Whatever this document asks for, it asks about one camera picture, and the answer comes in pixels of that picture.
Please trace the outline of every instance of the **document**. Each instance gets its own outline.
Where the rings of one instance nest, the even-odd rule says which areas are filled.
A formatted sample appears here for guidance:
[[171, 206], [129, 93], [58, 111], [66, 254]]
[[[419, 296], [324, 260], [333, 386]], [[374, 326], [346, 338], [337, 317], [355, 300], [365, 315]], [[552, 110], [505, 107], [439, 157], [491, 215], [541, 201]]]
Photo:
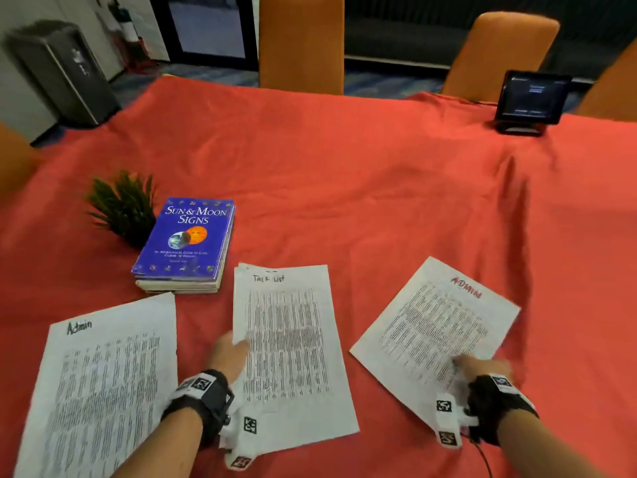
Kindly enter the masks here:
[[350, 352], [430, 427], [434, 403], [449, 392], [466, 403], [466, 382], [452, 358], [490, 359], [520, 308], [429, 257]]
[[327, 266], [235, 269], [235, 383], [264, 433], [259, 454], [359, 431], [334, 320]]
[[176, 387], [172, 294], [53, 324], [14, 478], [109, 477]]

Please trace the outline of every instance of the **orange sun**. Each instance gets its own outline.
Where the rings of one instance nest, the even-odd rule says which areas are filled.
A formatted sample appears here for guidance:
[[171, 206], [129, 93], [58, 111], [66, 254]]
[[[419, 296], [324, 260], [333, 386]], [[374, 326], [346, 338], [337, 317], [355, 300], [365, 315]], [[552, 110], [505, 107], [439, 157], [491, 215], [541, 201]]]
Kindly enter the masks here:
[[192, 228], [188, 228], [186, 232], [190, 234], [191, 245], [201, 243], [208, 236], [208, 232], [203, 226], [193, 226]]

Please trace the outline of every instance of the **metal trash bin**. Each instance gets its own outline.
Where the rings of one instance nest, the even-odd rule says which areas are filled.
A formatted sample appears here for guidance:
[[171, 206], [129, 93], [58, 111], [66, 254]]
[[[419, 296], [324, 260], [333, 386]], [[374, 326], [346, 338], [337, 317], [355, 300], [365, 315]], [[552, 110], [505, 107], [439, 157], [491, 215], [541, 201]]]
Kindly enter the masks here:
[[95, 127], [120, 109], [80, 28], [41, 20], [9, 32], [8, 46], [59, 110], [64, 122]]

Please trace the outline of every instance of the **glass door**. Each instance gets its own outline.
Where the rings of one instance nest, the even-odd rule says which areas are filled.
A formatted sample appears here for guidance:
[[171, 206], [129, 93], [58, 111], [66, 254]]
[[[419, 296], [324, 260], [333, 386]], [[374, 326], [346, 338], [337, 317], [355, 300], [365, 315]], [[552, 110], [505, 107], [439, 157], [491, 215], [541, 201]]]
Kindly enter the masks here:
[[171, 62], [258, 70], [251, 0], [151, 0]]

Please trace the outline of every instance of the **hand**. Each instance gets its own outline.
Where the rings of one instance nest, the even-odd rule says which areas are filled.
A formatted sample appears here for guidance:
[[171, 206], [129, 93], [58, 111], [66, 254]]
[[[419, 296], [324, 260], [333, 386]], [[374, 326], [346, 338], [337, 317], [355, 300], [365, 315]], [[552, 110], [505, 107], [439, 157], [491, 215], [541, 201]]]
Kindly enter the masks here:
[[462, 371], [467, 382], [473, 382], [477, 377], [487, 374], [502, 374], [512, 381], [514, 374], [511, 364], [505, 360], [482, 361], [463, 354], [454, 357], [454, 364]]
[[230, 331], [215, 342], [206, 369], [214, 369], [223, 373], [228, 384], [232, 384], [243, 371], [249, 351], [250, 344], [247, 340], [242, 340], [236, 345], [233, 344], [233, 332]]

